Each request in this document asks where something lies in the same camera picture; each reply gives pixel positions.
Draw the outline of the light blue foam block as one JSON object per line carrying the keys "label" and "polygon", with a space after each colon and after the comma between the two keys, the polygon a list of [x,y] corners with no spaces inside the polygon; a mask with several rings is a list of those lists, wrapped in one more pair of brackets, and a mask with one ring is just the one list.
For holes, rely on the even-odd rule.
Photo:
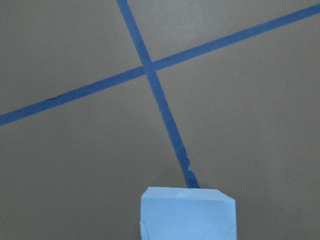
{"label": "light blue foam block", "polygon": [[217,189],[150,186],[141,196],[143,240],[235,240],[236,201]]}

